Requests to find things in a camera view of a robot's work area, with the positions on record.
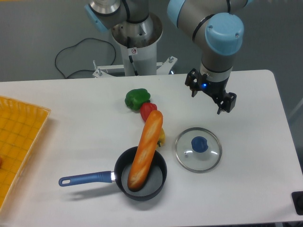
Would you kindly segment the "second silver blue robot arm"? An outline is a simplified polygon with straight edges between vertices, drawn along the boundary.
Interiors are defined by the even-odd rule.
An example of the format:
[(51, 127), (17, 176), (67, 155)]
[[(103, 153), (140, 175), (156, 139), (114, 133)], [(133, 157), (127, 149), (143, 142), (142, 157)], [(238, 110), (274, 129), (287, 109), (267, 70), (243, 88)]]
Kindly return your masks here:
[(100, 32), (106, 32), (125, 21), (138, 24), (149, 16), (147, 0), (91, 0), (84, 9)]

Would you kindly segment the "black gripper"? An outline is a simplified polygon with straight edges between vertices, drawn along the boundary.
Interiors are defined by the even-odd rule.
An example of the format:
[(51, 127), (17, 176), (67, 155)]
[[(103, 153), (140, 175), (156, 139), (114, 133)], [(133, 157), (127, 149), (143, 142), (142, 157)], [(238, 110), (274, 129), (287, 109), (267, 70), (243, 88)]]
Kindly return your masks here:
[[(236, 104), (237, 95), (235, 93), (226, 93), (226, 85), (229, 80), (232, 67), (223, 72), (215, 72), (208, 69), (203, 63), (200, 64), (200, 73), (206, 75), (206, 79), (202, 82), (202, 89), (209, 95), (218, 105), (217, 114), (221, 112), (230, 113)], [(199, 77), (200, 73), (196, 69), (192, 69), (186, 77), (185, 85), (191, 90), (191, 96), (194, 97), (200, 91)]]

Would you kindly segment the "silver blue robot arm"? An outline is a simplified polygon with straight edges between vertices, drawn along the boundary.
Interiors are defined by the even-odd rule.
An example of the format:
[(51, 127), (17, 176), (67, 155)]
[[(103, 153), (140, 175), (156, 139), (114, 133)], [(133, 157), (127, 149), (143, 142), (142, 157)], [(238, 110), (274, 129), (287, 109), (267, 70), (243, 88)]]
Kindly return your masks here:
[(225, 88), (234, 59), (243, 42), (244, 24), (235, 12), (249, 0), (171, 0), (167, 14), (202, 51), (199, 69), (192, 69), (185, 84), (192, 96), (202, 91), (218, 105), (218, 113), (229, 113), (236, 94)]

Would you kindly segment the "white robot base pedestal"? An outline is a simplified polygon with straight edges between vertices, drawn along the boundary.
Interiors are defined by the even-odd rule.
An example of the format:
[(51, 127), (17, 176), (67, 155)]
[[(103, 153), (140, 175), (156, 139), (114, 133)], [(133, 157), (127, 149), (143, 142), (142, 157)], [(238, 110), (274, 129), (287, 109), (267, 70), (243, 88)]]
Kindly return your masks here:
[(97, 78), (113, 77), (116, 73), (125, 76), (168, 75), (177, 63), (170, 56), (157, 62), (157, 43), (163, 34), (161, 20), (150, 13), (141, 23), (124, 21), (111, 29), (114, 41), (119, 45), (123, 64), (110, 66), (95, 65), (93, 75)]

